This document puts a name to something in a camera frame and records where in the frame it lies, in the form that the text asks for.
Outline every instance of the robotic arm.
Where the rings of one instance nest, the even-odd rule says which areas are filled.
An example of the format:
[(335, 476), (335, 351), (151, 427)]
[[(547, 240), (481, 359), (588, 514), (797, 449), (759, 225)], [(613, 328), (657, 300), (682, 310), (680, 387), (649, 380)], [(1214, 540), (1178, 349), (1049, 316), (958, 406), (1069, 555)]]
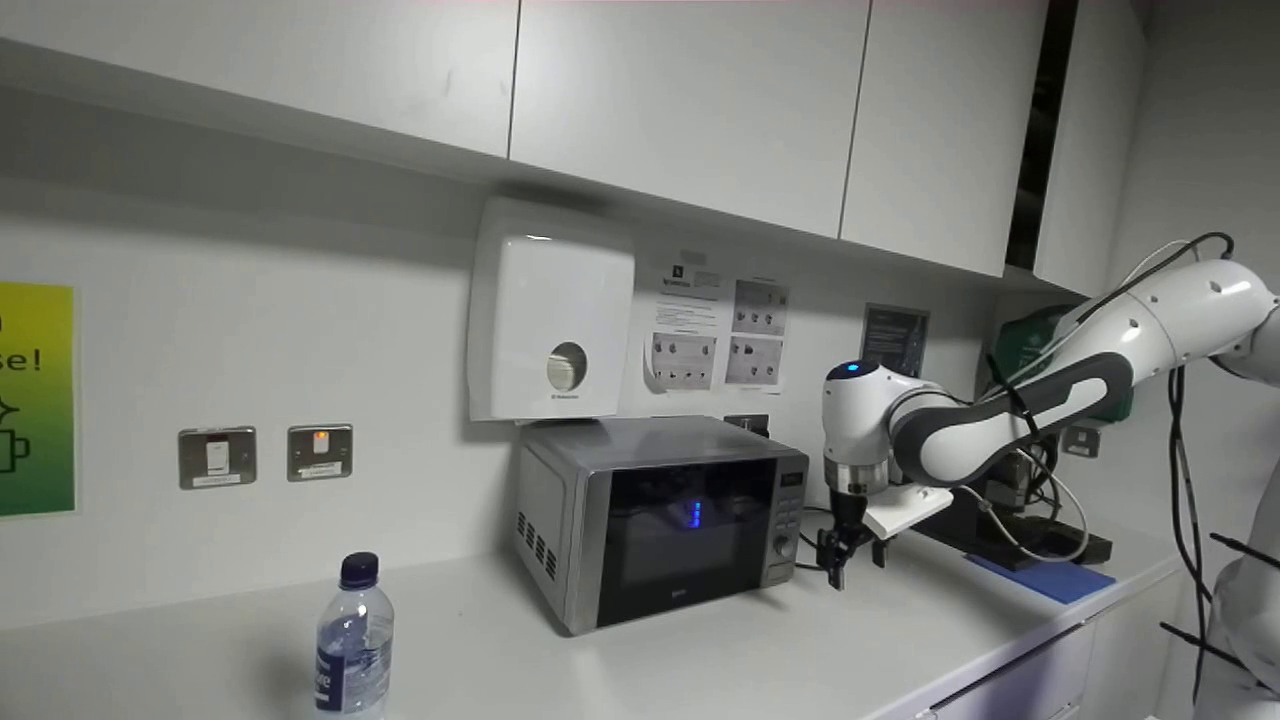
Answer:
[[(837, 526), (815, 540), (831, 586), (840, 588), (840, 568), (864, 540), (883, 550), (1037, 432), (1086, 418), (1154, 371), (1214, 359), (1232, 376), (1280, 386), (1280, 311), (1269, 284), (1232, 259), (1163, 266), (1080, 305), (1058, 322), (1041, 369), (968, 406), (927, 380), (837, 364), (825, 387)], [(1275, 518), (1280, 473), (1252, 530), (1252, 550), (1264, 555), (1280, 555)], [(1241, 668), (1213, 668), (1218, 680), (1204, 684), (1204, 697), (1213, 716), (1222, 716), (1232, 690), (1259, 680), (1280, 691), (1280, 565), (1244, 555), (1218, 577), (1214, 595), (1213, 645), (1247, 668), (1244, 680)]]

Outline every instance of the white countertop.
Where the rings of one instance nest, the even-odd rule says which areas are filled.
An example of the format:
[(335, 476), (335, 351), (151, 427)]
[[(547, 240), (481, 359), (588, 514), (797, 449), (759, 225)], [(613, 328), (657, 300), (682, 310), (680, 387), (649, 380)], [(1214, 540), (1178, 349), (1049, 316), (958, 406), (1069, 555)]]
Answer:
[[(1102, 574), (1110, 588), (1051, 606), (902, 537), (886, 568), (854, 555), (844, 593), (800, 574), (568, 642), (513, 559), (397, 568), (387, 720), (900, 716), (1149, 588), (1170, 559), (1127, 540)], [(0, 720), (304, 720), (326, 595), (308, 586), (0, 633)]]

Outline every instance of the white wall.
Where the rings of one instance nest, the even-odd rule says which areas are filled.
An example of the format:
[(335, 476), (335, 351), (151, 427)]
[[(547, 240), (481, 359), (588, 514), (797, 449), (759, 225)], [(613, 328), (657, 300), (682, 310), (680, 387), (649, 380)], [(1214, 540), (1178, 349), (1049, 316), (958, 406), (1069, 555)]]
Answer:
[[(459, 413), (481, 205), (481, 188), (0, 91), (0, 281), (72, 284), (78, 323), (78, 507), (0, 522), (0, 629), (319, 580), (363, 544), (387, 565), (486, 554), (513, 432)], [(868, 300), (927, 310), (923, 371), (971, 387), (980, 284), (764, 230), (634, 237), (775, 276), (797, 311), (778, 398), (657, 400), (630, 359), (629, 413), (772, 413), (819, 460), (819, 376), (860, 349)], [(319, 421), (354, 423), (354, 476), (285, 486), (285, 427)], [(254, 423), (260, 486), (179, 491), (174, 432), (198, 423)]]
[[(1163, 240), (1222, 230), (1241, 259), (1280, 284), (1280, 3), (1275, 0), (1163, 0), (1154, 3), (1149, 95), (1121, 220), (1117, 276)], [(1141, 394), (1136, 418), (1102, 432), (1102, 456), (1076, 476), (1093, 507), (1168, 533), (1163, 386)], [(1188, 371), (1188, 453), (1201, 480), (1204, 530), (1244, 537), (1275, 463), (1280, 394)], [(1163, 712), (1188, 716), (1192, 652), (1170, 648)]]

